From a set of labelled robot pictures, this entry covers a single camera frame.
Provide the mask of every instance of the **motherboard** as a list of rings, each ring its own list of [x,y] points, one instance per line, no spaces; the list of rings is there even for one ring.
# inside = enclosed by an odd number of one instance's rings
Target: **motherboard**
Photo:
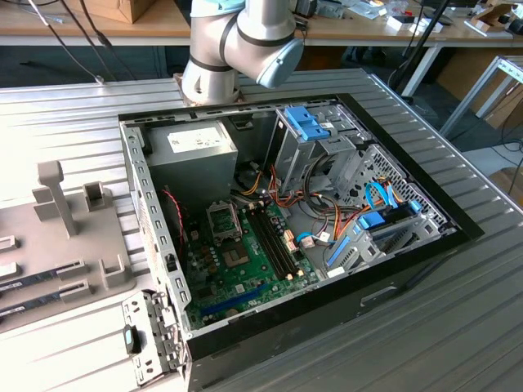
[[[209,210],[190,222],[186,247],[194,329],[319,282],[276,205],[220,202]]]

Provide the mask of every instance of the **green circuit board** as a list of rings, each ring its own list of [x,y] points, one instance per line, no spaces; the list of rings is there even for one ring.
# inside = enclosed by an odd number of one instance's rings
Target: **green circuit board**
[[[247,218],[248,213],[245,209],[238,210],[241,239],[236,243],[230,240],[219,246],[213,242],[212,231],[205,216],[192,222],[193,228],[197,229],[191,233],[197,231],[198,234],[190,236],[186,253],[186,279],[192,295],[187,313],[190,324],[195,329],[319,282],[311,263],[301,252],[289,253],[299,272],[290,280],[278,279],[270,259],[254,234]],[[272,221],[277,220],[282,229],[286,229],[285,220],[276,206],[264,207],[263,213]],[[285,241],[283,236],[279,240],[282,243]],[[226,259],[227,252],[235,252],[231,254],[244,256],[248,260],[230,267],[231,261]]]

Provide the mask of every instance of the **ram slot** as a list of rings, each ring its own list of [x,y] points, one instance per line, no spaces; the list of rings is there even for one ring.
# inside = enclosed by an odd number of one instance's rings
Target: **ram slot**
[[[267,258],[276,273],[279,280],[283,280],[287,275],[295,275],[298,268],[295,266],[293,259],[284,248],[278,234],[275,232],[269,217],[265,212],[252,212],[247,214],[249,224],[254,230],[261,248],[267,255]]]

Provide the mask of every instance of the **black latch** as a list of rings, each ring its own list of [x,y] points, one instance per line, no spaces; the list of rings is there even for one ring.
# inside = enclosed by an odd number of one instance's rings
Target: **black latch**
[[[126,324],[123,327],[123,339],[125,339],[125,349],[128,354],[139,354],[141,352],[140,337],[136,327]]]

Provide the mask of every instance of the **open computer chassis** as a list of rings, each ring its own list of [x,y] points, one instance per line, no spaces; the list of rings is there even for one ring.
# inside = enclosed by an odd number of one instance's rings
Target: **open computer chassis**
[[[445,234],[407,252],[398,252],[393,261],[381,262],[354,274],[332,276],[260,306],[256,311],[244,312],[233,322],[223,320],[192,330],[186,321],[182,322],[191,293],[159,202],[161,184],[153,183],[148,168],[148,157],[153,151],[147,134],[162,127],[233,115],[283,113],[281,110],[286,107],[299,105],[311,110],[323,105],[342,107],[366,135],[355,145],[356,149],[364,152],[379,147],[394,157],[398,170],[406,173],[416,189],[426,195],[427,202],[445,218]],[[127,352],[134,355],[138,385],[146,385],[175,371],[184,378],[187,390],[214,385],[398,296],[429,275],[456,247],[483,234],[452,198],[347,94],[125,114],[119,120],[128,182],[157,290],[139,293],[123,303]],[[273,135],[268,136],[272,143],[276,127],[271,128]]]

